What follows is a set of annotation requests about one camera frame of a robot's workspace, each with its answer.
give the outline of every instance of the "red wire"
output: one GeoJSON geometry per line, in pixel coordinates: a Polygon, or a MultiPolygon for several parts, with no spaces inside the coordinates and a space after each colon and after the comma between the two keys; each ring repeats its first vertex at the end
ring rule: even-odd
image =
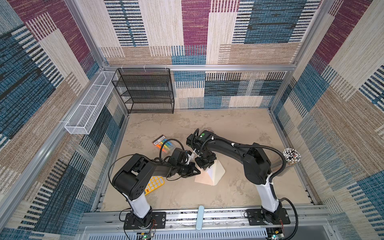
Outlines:
{"type": "Polygon", "coordinates": [[[280,223],[281,223],[281,231],[283,232],[284,234],[284,225],[283,225],[283,221],[280,219],[280,223]]]}
{"type": "Polygon", "coordinates": [[[153,220],[153,225],[152,225],[151,229],[149,230],[149,232],[152,231],[152,228],[153,228],[153,226],[155,225],[155,222],[156,222],[156,220],[154,220],[154,219],[152,219],[152,220],[153,220]]]}

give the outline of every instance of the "patterned wall panel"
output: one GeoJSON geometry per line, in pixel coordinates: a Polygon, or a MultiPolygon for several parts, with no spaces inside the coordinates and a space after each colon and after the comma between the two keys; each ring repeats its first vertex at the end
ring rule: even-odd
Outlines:
{"type": "Polygon", "coordinates": [[[124,113],[113,93],[89,135],[66,134],[0,233],[1,239],[73,239],[91,210],[124,113]]]}
{"type": "Polygon", "coordinates": [[[175,108],[266,108],[286,72],[171,72],[175,108]]]}
{"type": "Polygon", "coordinates": [[[79,5],[110,65],[289,64],[320,2],[80,0],[79,5]]]}
{"type": "Polygon", "coordinates": [[[344,239],[384,236],[384,1],[336,0],[274,114],[344,239]]]}
{"type": "Polygon", "coordinates": [[[0,0],[0,200],[98,69],[64,0],[0,0]]]}

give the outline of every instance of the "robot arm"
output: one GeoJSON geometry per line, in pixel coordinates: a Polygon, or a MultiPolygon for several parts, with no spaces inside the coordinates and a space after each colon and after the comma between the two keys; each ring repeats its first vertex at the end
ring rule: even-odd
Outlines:
{"type": "MultiPolygon", "coordinates": [[[[245,145],[231,142],[210,131],[203,131],[198,136],[191,134],[187,138],[187,145],[199,155],[195,158],[195,162],[202,169],[214,164],[216,155],[213,151],[232,157],[242,163],[246,178],[256,185],[262,200],[263,221],[270,224],[279,219],[282,209],[281,202],[276,198],[273,190],[271,162],[262,146],[256,143],[245,145]]],[[[135,154],[116,173],[112,185],[126,197],[141,226],[148,226],[151,220],[152,208],[144,196],[144,190],[150,178],[152,176],[171,177],[176,173],[181,177],[200,174],[195,163],[190,162],[192,157],[193,154],[190,151],[180,148],[174,150],[168,161],[160,158],[158,161],[150,160],[143,155],[135,154]]]]}
{"type": "Polygon", "coordinates": [[[195,158],[195,162],[204,170],[214,163],[216,155],[213,152],[219,152],[242,163],[245,177],[256,185],[259,192],[262,207],[265,210],[265,221],[272,222],[272,220],[278,219],[281,203],[270,182],[271,162],[262,148],[253,147],[259,144],[239,144],[219,137],[210,131],[203,131],[198,136],[189,135],[187,145],[199,154],[199,157],[195,158]]]}

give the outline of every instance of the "black cable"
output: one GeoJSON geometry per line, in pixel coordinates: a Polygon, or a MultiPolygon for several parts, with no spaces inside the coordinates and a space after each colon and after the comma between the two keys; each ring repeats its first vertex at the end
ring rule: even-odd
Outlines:
{"type": "Polygon", "coordinates": [[[129,236],[127,235],[127,233],[125,232],[124,227],[123,227],[123,230],[124,230],[124,233],[125,233],[125,235],[127,236],[128,240],[131,240],[131,239],[129,238],[129,236]]]}
{"type": "Polygon", "coordinates": [[[199,131],[200,131],[200,129],[196,129],[195,132],[193,133],[192,140],[191,140],[191,148],[192,148],[192,150],[195,150],[195,148],[193,146],[193,142],[195,140],[195,135],[196,134],[199,135],[199,131]]]}
{"type": "MultiPolygon", "coordinates": [[[[203,146],[204,146],[209,140],[211,140],[211,138],[207,139],[207,140],[203,143],[203,145],[202,145],[201,148],[200,148],[200,152],[201,152],[201,150],[203,149],[203,146]]],[[[221,140],[221,141],[226,142],[226,143],[228,143],[228,144],[232,144],[232,143],[233,143],[233,142],[230,141],[230,140],[227,140],[227,139],[225,139],[225,138],[218,137],[218,136],[215,136],[215,137],[214,137],[214,140],[221,140]]],[[[234,144],[233,147],[239,147],[239,148],[258,147],[258,148],[268,149],[268,150],[271,150],[271,151],[277,153],[277,154],[280,156],[280,158],[281,158],[281,160],[282,160],[283,163],[282,163],[281,167],[279,168],[279,170],[277,170],[276,172],[274,172],[274,173],[269,177],[269,182],[272,182],[272,179],[273,179],[274,177],[276,177],[278,174],[280,174],[280,173],[284,170],[284,168],[285,168],[285,166],[286,166],[286,159],[285,159],[283,153],[280,152],[279,150],[277,150],[277,149],[274,148],[274,147],[270,147],[270,146],[266,146],[266,145],[259,145],[259,144],[257,144],[257,145],[248,145],[248,144],[241,144],[241,145],[239,145],[239,144],[234,144]]]]}
{"type": "Polygon", "coordinates": [[[184,150],[184,146],[183,146],[183,144],[182,144],[179,140],[174,139],[174,138],[170,138],[170,139],[168,139],[167,141],[165,141],[165,142],[161,145],[160,153],[159,153],[159,158],[161,158],[161,151],[163,151],[163,147],[164,147],[164,145],[166,144],[166,142],[171,141],[171,140],[178,142],[178,143],[180,144],[181,148],[184,150]]]}
{"type": "Polygon", "coordinates": [[[124,158],[124,157],[129,157],[129,156],[132,156],[132,155],[135,155],[135,154],[128,154],[128,155],[125,155],[125,156],[122,156],[122,157],[120,157],[120,158],[118,158],[117,160],[115,160],[112,164],[111,164],[111,166],[109,167],[109,170],[108,170],[108,180],[109,180],[109,183],[121,194],[121,195],[123,195],[124,196],[124,194],[122,193],[122,192],[120,192],[113,184],[112,184],[112,181],[111,181],[111,168],[112,168],[112,166],[118,161],[118,160],[120,160],[120,159],[122,159],[122,158],[124,158]]]}
{"type": "Polygon", "coordinates": [[[251,217],[249,216],[249,213],[248,213],[247,211],[243,212],[243,216],[244,216],[246,219],[251,218],[251,217]]]}
{"type": "Polygon", "coordinates": [[[168,158],[170,158],[170,156],[166,156],[163,161],[165,162],[168,158]]]}
{"type": "Polygon", "coordinates": [[[289,235],[289,237],[283,239],[283,240],[290,240],[296,234],[297,228],[299,227],[299,217],[297,216],[296,208],[293,206],[293,203],[288,198],[283,197],[282,199],[279,199],[279,201],[281,201],[281,202],[284,201],[284,200],[289,202],[289,204],[291,205],[291,207],[293,209],[293,212],[295,213],[295,228],[294,228],[293,232],[291,233],[291,235],[289,235]]]}
{"type": "Polygon", "coordinates": [[[208,138],[208,139],[206,139],[206,140],[203,142],[203,145],[201,145],[201,147],[200,147],[199,154],[203,151],[203,147],[204,147],[204,145],[205,145],[209,140],[212,140],[212,138],[208,138]]]}
{"type": "Polygon", "coordinates": [[[155,157],[155,158],[153,159],[153,161],[160,161],[160,162],[162,162],[163,159],[161,159],[161,158],[159,158],[159,157],[155,157]]]}
{"type": "Polygon", "coordinates": [[[269,182],[272,182],[272,179],[273,179],[274,177],[276,177],[278,174],[280,174],[280,173],[284,170],[284,168],[285,168],[285,166],[286,166],[286,159],[285,159],[284,155],[282,154],[282,152],[280,152],[279,150],[277,150],[277,149],[274,148],[274,147],[265,146],[265,145],[244,145],[244,144],[242,144],[242,145],[234,144],[234,147],[240,147],[240,148],[258,147],[258,148],[268,149],[268,150],[271,150],[271,151],[277,153],[277,154],[280,156],[280,158],[281,158],[281,160],[282,160],[283,163],[282,163],[281,167],[279,168],[279,170],[277,170],[276,172],[274,172],[274,173],[269,177],[269,182]]]}
{"type": "Polygon", "coordinates": [[[166,179],[167,179],[168,181],[176,181],[177,179],[180,179],[180,178],[181,178],[181,176],[180,176],[179,178],[169,180],[169,179],[166,177],[166,179]]]}
{"type": "Polygon", "coordinates": [[[119,213],[119,220],[120,220],[121,222],[125,222],[125,220],[124,220],[124,221],[122,221],[122,220],[121,220],[121,218],[120,218],[120,216],[121,216],[121,213],[122,213],[123,211],[125,211],[125,210],[128,210],[128,209],[131,209],[131,208],[129,207],[129,208],[127,208],[127,209],[123,209],[123,210],[121,210],[121,212],[119,213]]]}

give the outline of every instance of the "white triangular stand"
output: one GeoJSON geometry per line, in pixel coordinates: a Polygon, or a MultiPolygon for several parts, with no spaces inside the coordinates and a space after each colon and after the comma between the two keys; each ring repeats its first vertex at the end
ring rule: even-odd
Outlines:
{"type": "Polygon", "coordinates": [[[225,170],[223,165],[221,165],[219,160],[215,160],[215,163],[206,170],[196,167],[200,170],[200,174],[195,176],[195,182],[208,184],[208,185],[216,185],[221,177],[223,177],[225,170]]]}

